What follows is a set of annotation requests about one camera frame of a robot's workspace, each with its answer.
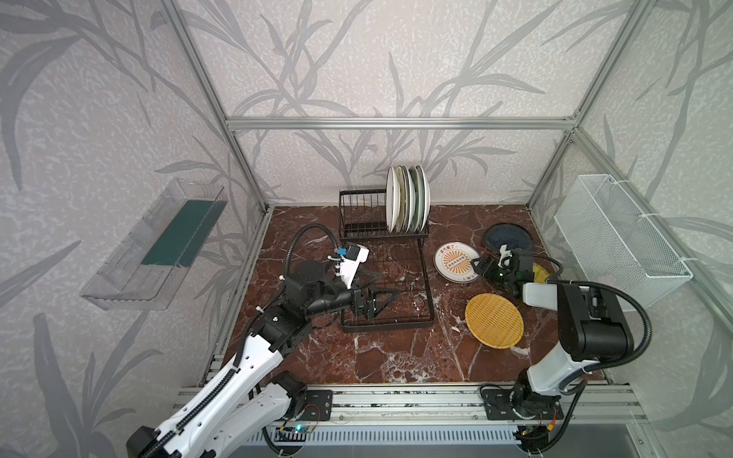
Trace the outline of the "mint green flower plate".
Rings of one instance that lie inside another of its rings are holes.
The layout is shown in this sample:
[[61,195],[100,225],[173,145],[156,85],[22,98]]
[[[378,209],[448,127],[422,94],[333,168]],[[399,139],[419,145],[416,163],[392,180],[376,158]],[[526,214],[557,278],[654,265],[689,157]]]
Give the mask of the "mint green flower plate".
[[418,233],[421,229],[424,214],[424,181],[422,173],[418,167],[412,166],[409,171],[414,190],[412,232]]

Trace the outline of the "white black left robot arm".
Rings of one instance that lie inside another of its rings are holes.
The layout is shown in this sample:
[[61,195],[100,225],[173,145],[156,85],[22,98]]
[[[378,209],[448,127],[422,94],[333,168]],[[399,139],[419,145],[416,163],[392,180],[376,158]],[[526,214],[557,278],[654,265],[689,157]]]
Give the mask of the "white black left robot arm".
[[284,261],[281,287],[247,323],[235,355],[217,375],[158,427],[140,427],[126,443],[131,457],[228,457],[273,422],[294,419],[305,410],[307,386],[287,372],[267,385],[262,379],[313,331],[314,318],[350,310],[374,318],[400,295],[375,286],[379,274],[360,266],[370,252],[362,244],[341,246],[320,223],[300,228],[290,244],[319,230],[333,250],[324,263]]

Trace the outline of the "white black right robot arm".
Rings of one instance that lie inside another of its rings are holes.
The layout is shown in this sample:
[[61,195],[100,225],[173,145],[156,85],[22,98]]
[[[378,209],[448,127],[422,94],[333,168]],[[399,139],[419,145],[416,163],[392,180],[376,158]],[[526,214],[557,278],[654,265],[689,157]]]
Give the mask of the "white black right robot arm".
[[523,369],[509,389],[484,384],[478,393],[488,418],[526,421],[513,436],[529,457],[541,457],[565,435],[588,384],[585,375],[624,366],[641,357],[652,342],[647,311],[629,294],[607,284],[563,280],[564,267],[535,282],[536,255],[503,249],[499,258],[470,261],[473,272],[501,286],[525,305],[557,313],[559,341],[538,363]]

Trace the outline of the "white plate green emblem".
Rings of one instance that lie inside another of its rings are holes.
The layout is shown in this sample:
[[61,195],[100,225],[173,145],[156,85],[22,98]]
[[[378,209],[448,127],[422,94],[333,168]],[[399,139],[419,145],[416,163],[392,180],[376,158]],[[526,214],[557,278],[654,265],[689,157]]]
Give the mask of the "white plate green emblem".
[[392,233],[396,229],[397,219],[399,217],[400,190],[397,179],[397,171],[394,167],[389,168],[387,173],[387,198],[386,198],[386,216],[387,230]]

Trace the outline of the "cream floral plate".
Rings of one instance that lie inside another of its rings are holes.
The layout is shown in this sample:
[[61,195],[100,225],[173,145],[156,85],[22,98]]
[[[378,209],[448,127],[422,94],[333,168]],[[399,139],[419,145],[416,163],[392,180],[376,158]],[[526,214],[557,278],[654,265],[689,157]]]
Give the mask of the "cream floral plate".
[[408,217],[408,190],[406,170],[402,165],[396,167],[396,175],[399,187],[399,215],[396,229],[399,233],[403,233],[407,228]]

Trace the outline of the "black wire dish rack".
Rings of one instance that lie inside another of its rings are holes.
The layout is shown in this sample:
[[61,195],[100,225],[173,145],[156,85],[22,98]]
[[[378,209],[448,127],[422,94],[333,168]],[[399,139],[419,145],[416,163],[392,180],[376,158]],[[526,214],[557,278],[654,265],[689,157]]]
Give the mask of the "black wire dish rack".
[[400,296],[388,310],[372,321],[343,311],[340,326],[347,333],[386,332],[430,328],[435,308],[425,244],[429,225],[418,233],[389,233],[384,189],[345,190],[339,193],[339,232],[343,242],[362,244],[370,250],[359,269],[359,281],[366,282],[368,271],[378,276],[371,290],[391,288]]

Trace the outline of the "white plate dark lettered rim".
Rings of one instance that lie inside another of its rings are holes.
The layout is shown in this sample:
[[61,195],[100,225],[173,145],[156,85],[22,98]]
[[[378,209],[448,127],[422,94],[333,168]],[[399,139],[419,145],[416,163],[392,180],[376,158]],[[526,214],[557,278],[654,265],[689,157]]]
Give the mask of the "white plate dark lettered rim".
[[414,180],[412,178],[412,172],[407,166],[403,167],[406,185],[406,217],[405,217],[405,231],[407,233],[414,233],[416,229],[416,191]]

